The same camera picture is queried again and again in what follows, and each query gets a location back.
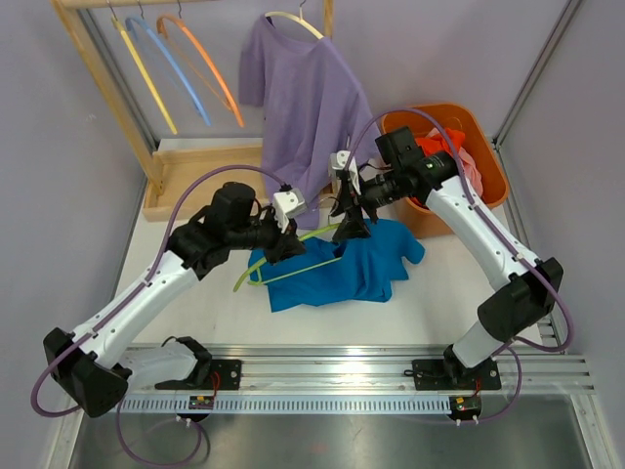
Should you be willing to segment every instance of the blue hanger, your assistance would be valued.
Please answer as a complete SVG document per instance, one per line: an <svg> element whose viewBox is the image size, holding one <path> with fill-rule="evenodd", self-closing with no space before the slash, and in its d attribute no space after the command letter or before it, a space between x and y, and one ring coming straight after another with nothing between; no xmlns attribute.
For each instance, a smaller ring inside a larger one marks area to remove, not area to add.
<svg viewBox="0 0 625 469"><path fill-rule="evenodd" d="M128 17L126 19L126 29L128 29L128 32L130 32L132 34L133 39L138 44L140 44L140 47L141 47L141 41L139 40L139 36L137 34L137 30L135 29L133 23L135 23L138 27L140 27L141 29L143 29L146 32L147 37L149 37L151 39L151 41L154 44L156 44L156 47L158 47L158 50L165 57L165 59L167 59L167 62L169 63L169 65L172 68L174 68L174 71L176 71L176 74L178 75L178 78L180 78L180 81L183 82L183 85L185 86L185 89L187 90L188 95L191 97L191 100L193 101L193 105L195 106L195 110L197 110L197 112L202 117L202 119L204 119L204 123L206 125L210 126L211 125L211 119L208 116L208 112L206 112L206 109L204 109L204 106L202 105L202 102L197 97L197 93L193 89L193 86L190 84L190 82L187 79L187 76L185 75L183 70L180 68L180 66L178 65L176 60L174 59L174 56L172 56L172 53L169 52L169 49L167 49L167 46L163 43L163 41L160 40L160 37L158 37L158 34L156 34L149 27L149 25L147 24L147 22L144 19L139 18L139 17Z"/></svg>

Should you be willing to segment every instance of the orange hanger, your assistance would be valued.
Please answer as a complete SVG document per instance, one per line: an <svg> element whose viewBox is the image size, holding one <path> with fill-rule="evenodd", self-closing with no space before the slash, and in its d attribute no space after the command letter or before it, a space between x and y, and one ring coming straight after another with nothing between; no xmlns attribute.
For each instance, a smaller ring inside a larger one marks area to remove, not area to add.
<svg viewBox="0 0 625 469"><path fill-rule="evenodd" d="M197 52L199 52L199 55L206 62L208 67L211 69L211 71L215 75L217 82L222 87L222 91L224 91L224 95L226 95L225 100L211 86L210 82L197 69L197 67L192 63L192 61L185 55L182 48L178 44L176 44L176 42L174 42L173 38L169 36L169 34L167 33L167 28L165 27L165 20L170 21L175 26L177 26L180 29L180 31L182 31L185 34L185 36L188 38L191 44L193 44L193 47L195 47ZM168 44L172 47L172 49L176 51L176 54L178 54L185 62L187 62L191 70L193 70L193 72L198 77L201 78L202 82L213 92L213 94L219 98L219 100L226 107L226 109L230 110L234 114L234 116L236 117L236 122L238 122L238 125L240 127L245 127L245 123L243 122L243 116L241 115L241 111L239 110L238 105L236 104L236 101L232 97L232 93L230 92L230 89L228 88L226 81L224 80L224 78L222 77L222 74L219 72L219 70L217 69L217 67L215 66L211 58L209 57L204 47L197 40L197 38L193 35L193 33L188 29L185 22L182 19L176 18L172 15L161 15L156 21L156 30L159 32L159 34L163 35L163 37L165 38L165 40L167 40Z"/></svg>

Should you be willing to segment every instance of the wooden post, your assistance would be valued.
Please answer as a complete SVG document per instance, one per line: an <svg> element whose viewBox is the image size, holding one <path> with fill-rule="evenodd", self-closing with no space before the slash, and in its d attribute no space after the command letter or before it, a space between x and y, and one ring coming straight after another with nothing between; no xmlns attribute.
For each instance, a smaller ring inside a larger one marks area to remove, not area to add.
<svg viewBox="0 0 625 469"><path fill-rule="evenodd" d="M334 0L323 0L323 35L332 37L334 30Z"/></svg>
<svg viewBox="0 0 625 469"><path fill-rule="evenodd" d="M121 92L115 84L108 67L104 63L96 44L94 44L89 31L80 19L78 12L64 6L62 0L52 0L61 22L65 26L69 37L76 46L78 53L82 57L85 65L91 72L94 81L100 88L106 103L112 110L113 115L121 126L126 138L132 147L139 164L143 168L149 181L153 184L154 190L161 194L163 192L163 166L160 161L152 158L149 147L146 145L144 136L137 126L135 119L128 109Z"/></svg>

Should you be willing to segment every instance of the gray wall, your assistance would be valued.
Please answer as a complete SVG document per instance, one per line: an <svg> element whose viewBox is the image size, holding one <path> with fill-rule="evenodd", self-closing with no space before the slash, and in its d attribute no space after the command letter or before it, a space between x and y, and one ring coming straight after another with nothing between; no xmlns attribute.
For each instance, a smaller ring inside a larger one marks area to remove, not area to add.
<svg viewBox="0 0 625 469"><path fill-rule="evenodd" d="M185 4L183 18L237 96L241 45L253 21L270 10L297 13L299 3L299 0L223 0ZM411 103L457 102L470 108L485 132L492 135L499 129L565 3L565 0L336 0L334 43L362 82L374 111ZM308 0L305 5L306 20L321 30L322 4L321 0ZM115 12L125 19L128 15L138 15L139 8L120 8ZM159 15L176 15L178 7L174 2L174 5L145 7L145 12L147 22L155 29ZM110 22L110 10L100 9L96 14L156 134L169 136L158 108ZM292 36L313 38L292 21L276 19L275 23ZM192 52L180 33L175 37ZM191 110L189 101L181 99L167 79L158 74L154 78L183 135L261 135L263 119L259 110L247 107L244 116L248 126L239 129L234 117L193 76L191 81L201 90L213 118L213 126L207 128Z"/></svg>
<svg viewBox="0 0 625 469"><path fill-rule="evenodd" d="M625 3L585 2L504 142L532 247L564 265L577 325L625 462Z"/></svg>
<svg viewBox="0 0 625 469"><path fill-rule="evenodd" d="M143 173L48 2L2 6L0 104L0 465L30 469L55 428L28 403L41 341L109 300Z"/></svg>

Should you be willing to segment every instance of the blue cloth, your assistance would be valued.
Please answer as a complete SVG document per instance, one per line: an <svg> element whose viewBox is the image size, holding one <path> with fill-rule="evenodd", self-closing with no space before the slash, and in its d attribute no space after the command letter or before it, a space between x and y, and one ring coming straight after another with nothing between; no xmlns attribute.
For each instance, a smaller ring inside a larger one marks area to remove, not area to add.
<svg viewBox="0 0 625 469"><path fill-rule="evenodd" d="M297 305L321 306L346 300L386 302L393 296L392 280L408 280L405 257L418 264L424 247L403 224L367 220L371 237L350 239L340 244L313 237L305 241L306 254L272 266L261 267L263 280L280 277L306 267L341 257L340 261L268 283L271 310L287 310ZM250 256L249 266L263 257L262 250Z"/></svg>

